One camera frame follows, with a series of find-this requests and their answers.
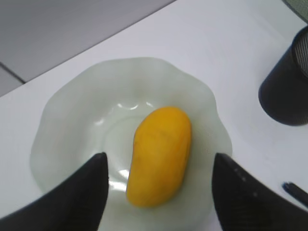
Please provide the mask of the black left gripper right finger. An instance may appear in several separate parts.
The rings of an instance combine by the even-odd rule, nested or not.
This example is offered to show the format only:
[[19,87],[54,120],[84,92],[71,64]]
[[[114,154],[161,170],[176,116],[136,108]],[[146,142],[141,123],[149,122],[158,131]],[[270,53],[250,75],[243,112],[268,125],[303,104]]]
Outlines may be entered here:
[[308,213],[285,200],[237,164],[217,153],[212,195],[224,231],[306,231]]

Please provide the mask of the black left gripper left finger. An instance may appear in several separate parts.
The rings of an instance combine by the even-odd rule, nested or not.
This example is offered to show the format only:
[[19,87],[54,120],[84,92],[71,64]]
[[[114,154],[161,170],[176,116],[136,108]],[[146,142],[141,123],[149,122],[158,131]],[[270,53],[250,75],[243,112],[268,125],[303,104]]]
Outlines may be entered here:
[[2,231],[96,231],[109,192],[106,153],[95,154],[56,188],[0,220]]

